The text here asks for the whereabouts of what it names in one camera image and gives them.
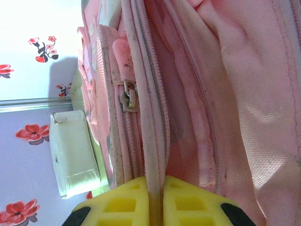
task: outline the white pouch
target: white pouch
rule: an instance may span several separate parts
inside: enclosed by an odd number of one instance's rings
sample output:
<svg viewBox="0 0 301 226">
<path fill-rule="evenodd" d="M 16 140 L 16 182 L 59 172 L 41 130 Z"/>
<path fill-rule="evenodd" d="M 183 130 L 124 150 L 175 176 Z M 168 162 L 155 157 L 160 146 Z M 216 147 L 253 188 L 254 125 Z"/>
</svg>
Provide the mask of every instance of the white pouch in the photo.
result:
<svg viewBox="0 0 301 226">
<path fill-rule="evenodd" d="M 61 198 L 100 187 L 87 121 L 82 110 L 52 113 L 50 149 Z"/>
</svg>

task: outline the wall trim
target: wall trim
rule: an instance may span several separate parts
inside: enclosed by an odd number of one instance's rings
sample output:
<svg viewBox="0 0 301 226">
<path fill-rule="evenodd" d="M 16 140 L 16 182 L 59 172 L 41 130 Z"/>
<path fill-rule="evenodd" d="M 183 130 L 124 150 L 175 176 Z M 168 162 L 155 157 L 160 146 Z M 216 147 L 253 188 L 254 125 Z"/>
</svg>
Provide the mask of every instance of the wall trim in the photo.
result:
<svg viewBox="0 0 301 226">
<path fill-rule="evenodd" d="M 72 106 L 70 97 L 0 101 L 0 113 Z"/>
</svg>

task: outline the pink backpack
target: pink backpack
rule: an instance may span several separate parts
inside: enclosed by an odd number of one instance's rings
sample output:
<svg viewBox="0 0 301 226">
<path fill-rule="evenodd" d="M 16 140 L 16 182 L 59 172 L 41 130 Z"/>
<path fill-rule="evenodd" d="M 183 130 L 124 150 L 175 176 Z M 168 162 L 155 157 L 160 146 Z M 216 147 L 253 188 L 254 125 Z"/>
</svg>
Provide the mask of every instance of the pink backpack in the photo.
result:
<svg viewBox="0 0 301 226">
<path fill-rule="evenodd" d="M 171 175 L 301 225 L 300 0 L 89 0 L 79 69 L 110 187 Z"/>
</svg>

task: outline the yellow foam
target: yellow foam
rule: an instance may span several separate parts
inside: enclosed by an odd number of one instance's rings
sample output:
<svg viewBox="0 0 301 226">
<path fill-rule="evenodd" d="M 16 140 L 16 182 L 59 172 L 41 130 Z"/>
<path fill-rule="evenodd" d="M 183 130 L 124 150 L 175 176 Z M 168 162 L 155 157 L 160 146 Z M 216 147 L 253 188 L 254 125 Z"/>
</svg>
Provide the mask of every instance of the yellow foam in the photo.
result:
<svg viewBox="0 0 301 226">
<path fill-rule="evenodd" d="M 164 226 L 231 226 L 221 209 L 223 203 L 237 206 L 232 200 L 166 176 Z"/>
<path fill-rule="evenodd" d="M 174 177 L 164 183 L 164 226 L 231 226 L 221 204 L 235 202 Z M 81 226 L 149 226 L 145 177 L 136 178 L 79 204 L 91 210 Z"/>
<path fill-rule="evenodd" d="M 149 198 L 145 177 L 136 178 L 79 204 L 91 210 L 81 226 L 148 226 Z"/>
</svg>

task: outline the wall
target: wall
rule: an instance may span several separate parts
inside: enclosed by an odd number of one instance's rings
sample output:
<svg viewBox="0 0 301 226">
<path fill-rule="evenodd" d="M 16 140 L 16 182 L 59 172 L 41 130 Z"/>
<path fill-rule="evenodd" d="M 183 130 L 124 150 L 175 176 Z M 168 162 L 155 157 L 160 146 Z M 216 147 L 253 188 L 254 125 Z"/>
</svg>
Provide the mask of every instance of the wall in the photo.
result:
<svg viewBox="0 0 301 226">
<path fill-rule="evenodd" d="M 81 42 L 81 1 L 0 0 L 0 5 L 0 101 L 69 95 Z"/>
<path fill-rule="evenodd" d="M 59 226 L 85 200 L 86 194 L 61 199 L 48 142 L 50 114 L 70 110 L 0 113 L 0 226 L 5 219 L 15 222 L 8 225 Z M 40 129 L 26 126 L 32 124 Z"/>
</svg>

